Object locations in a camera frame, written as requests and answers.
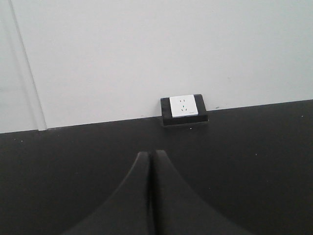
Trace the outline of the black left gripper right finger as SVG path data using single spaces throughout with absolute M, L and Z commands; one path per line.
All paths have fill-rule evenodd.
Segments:
M 204 202 L 164 150 L 151 157 L 154 226 L 158 235 L 245 235 L 247 231 Z

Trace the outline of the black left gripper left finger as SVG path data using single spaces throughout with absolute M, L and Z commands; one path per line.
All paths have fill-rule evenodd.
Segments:
M 65 235 L 149 234 L 150 154 L 139 152 L 114 193 Z

